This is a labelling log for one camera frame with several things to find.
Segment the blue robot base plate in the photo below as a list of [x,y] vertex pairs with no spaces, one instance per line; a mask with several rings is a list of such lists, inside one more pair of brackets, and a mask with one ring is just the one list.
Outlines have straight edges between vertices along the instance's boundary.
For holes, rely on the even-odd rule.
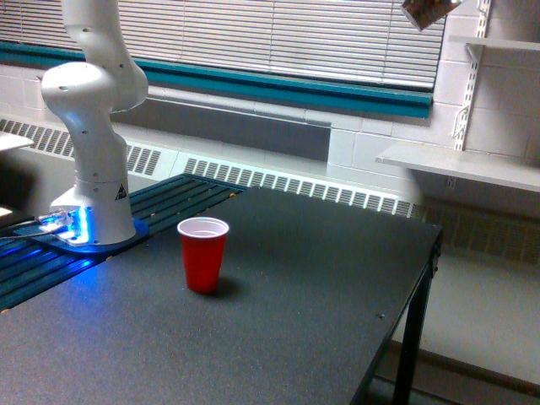
[[54,235],[42,235],[42,236],[30,236],[30,234],[39,233],[39,226],[36,224],[25,225],[21,228],[17,228],[14,234],[17,236],[25,236],[26,238],[37,242],[38,244],[51,248],[55,251],[61,251],[64,253],[72,253],[76,256],[90,256],[90,257],[108,257],[114,256],[127,249],[145,241],[149,237],[148,225],[139,219],[133,220],[136,234],[129,240],[125,240],[120,243],[110,245],[96,245],[96,246],[70,246],[65,241],[58,239]]

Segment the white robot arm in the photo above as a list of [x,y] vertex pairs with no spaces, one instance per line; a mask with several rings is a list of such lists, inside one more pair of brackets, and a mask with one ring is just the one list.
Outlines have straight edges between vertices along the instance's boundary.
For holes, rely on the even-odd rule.
[[51,210],[72,216],[58,238],[70,246],[122,243],[136,229],[127,144],[111,114],[141,105],[149,83],[126,48],[116,1],[64,1],[62,16],[85,59],[53,67],[41,80],[42,98],[64,123],[74,150],[74,185],[51,203]]

